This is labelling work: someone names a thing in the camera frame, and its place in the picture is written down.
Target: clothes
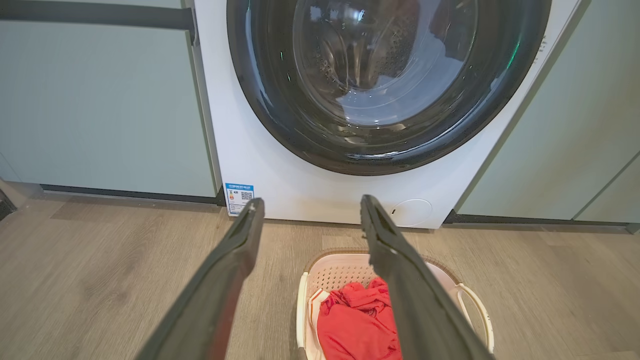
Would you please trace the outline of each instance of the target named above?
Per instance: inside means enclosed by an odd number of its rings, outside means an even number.
[[[311,334],[307,332],[307,341],[305,342],[305,351],[307,353],[308,360],[326,360],[322,347],[320,347],[320,341],[318,340],[317,324],[321,304],[328,297],[329,293],[320,289],[309,299],[307,311],[309,318],[307,321],[311,327]]]
[[[378,277],[332,291],[322,303],[317,335],[327,360],[400,360],[387,284]]]

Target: green cabinet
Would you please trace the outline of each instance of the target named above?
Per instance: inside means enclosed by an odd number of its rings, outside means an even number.
[[[576,220],[640,223],[640,156],[636,155]]]
[[[574,219],[631,161],[640,151],[638,13],[636,0],[588,4],[458,213]],[[586,217],[613,221],[595,208],[578,220]]]
[[[138,6],[158,6],[161,8],[182,8],[181,0],[65,0],[72,3],[121,4]]]
[[[216,196],[185,31],[0,21],[0,49],[0,177]]]

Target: washer filter cover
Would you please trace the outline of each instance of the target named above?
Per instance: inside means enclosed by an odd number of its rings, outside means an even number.
[[[416,226],[431,215],[431,203],[422,199],[402,201],[389,212],[397,226]]]

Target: white laundry basket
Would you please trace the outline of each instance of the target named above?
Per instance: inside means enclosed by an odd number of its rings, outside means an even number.
[[[482,314],[486,346],[489,352],[493,353],[493,327],[483,303],[471,289],[455,280],[455,277],[442,270],[434,262],[425,260],[427,267],[451,296],[453,302],[458,305],[469,323],[471,323],[471,319],[462,300],[462,294],[466,293],[473,300],[478,311]],[[300,277],[300,285],[298,286],[296,341],[300,352],[306,352],[307,341],[313,341],[314,333],[308,319],[307,303],[318,289],[331,292],[341,289],[350,282],[360,282],[367,286],[376,277],[373,267],[369,264],[369,254],[361,250],[331,250],[320,255],[307,266]]]

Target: baseboard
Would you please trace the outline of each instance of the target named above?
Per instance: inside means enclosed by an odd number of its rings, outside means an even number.
[[[166,193],[147,193],[147,192],[128,192],[123,190],[107,190],[96,188],[80,188],[76,186],[60,186],[42,184],[42,189],[52,192],[80,193],[91,195],[103,195],[112,197],[134,197],[139,199],[151,200],[167,200],[180,202],[198,202],[201,204],[212,204],[217,206],[227,206],[225,200],[225,192],[222,187],[218,191],[216,197],[192,196],[192,195],[175,195]]]
[[[627,226],[626,222],[600,222],[556,220],[543,218],[491,217],[486,215],[464,215],[451,210],[445,224],[527,224],[527,225],[589,225],[589,226]]]
[[[0,200],[0,221],[15,211],[15,207],[9,200]]]

